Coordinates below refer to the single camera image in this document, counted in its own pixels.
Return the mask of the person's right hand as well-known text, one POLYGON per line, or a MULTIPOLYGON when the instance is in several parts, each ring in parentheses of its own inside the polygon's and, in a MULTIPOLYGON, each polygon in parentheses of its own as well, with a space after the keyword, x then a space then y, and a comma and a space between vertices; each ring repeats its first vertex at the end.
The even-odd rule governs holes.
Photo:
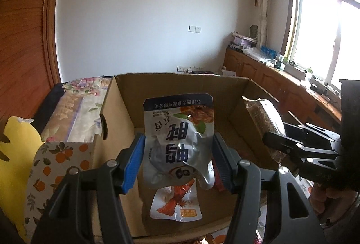
POLYGON ((355 203, 358 192, 351 189, 337 190, 315 183, 309 197, 310 205, 317 215, 329 212, 328 220, 336 222, 355 203))

